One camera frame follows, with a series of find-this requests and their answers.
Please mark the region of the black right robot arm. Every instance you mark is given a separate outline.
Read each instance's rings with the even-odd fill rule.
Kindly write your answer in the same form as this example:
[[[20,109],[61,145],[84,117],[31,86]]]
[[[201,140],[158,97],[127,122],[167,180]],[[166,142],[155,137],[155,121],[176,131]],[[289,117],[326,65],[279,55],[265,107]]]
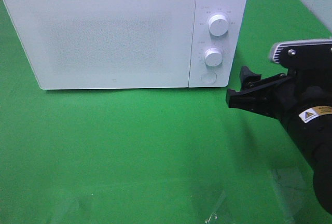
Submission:
[[[263,79],[244,66],[240,82],[240,91],[227,90],[228,107],[280,122],[313,169],[319,204],[331,213],[331,72],[289,69]]]

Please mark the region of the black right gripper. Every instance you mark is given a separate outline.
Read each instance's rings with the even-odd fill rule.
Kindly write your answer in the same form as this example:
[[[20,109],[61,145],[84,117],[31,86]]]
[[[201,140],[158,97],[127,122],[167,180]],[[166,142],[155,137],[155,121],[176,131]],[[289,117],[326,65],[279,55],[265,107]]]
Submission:
[[[247,66],[240,70],[240,91],[228,89],[226,103],[255,114],[274,118],[286,129],[331,119],[331,80],[328,70],[309,69],[262,78]]]

